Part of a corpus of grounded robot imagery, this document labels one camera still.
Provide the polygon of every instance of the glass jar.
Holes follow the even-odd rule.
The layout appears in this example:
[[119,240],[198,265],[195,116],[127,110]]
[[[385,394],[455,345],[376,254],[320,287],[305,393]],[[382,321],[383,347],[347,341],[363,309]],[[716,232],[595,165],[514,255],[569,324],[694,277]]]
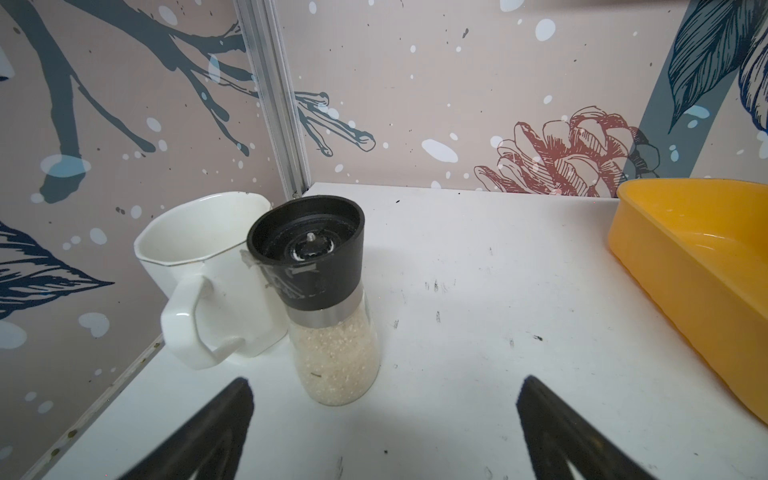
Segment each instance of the glass jar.
[[328,406],[354,402],[379,373],[379,342],[365,292],[352,313],[337,324],[312,328],[292,319],[288,333],[301,384],[316,402]]

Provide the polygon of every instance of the yellow bin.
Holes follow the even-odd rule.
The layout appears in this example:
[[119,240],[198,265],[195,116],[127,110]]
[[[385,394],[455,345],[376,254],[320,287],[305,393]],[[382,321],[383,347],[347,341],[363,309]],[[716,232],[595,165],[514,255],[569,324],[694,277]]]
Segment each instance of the yellow bin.
[[632,180],[618,196],[611,250],[768,423],[768,185]]

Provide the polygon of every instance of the white mug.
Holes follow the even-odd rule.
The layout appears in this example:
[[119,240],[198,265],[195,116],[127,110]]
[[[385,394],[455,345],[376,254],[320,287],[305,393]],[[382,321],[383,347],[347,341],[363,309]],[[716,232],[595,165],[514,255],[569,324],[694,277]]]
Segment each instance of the white mug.
[[165,343],[190,368],[256,356],[286,334],[286,309],[245,244],[269,209],[259,194],[209,195],[152,220],[134,242],[136,257],[168,297]]

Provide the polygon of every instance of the wallpaper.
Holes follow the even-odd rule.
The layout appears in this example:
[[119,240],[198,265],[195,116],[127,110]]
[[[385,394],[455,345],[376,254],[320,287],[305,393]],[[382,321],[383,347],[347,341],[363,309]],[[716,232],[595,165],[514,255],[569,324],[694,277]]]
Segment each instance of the wallpaper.
[[768,182],[766,2],[285,0],[314,181],[610,197]]
[[284,201],[254,80],[229,1],[0,0],[0,478],[63,453],[160,334],[153,218]]

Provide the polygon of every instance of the black grinder top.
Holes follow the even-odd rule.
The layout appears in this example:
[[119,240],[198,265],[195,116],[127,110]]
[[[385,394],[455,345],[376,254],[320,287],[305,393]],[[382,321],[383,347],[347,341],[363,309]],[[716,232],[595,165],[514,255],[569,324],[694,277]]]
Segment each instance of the black grinder top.
[[246,243],[287,306],[321,310],[340,303],[360,283],[365,223],[351,200],[304,197],[265,213]]

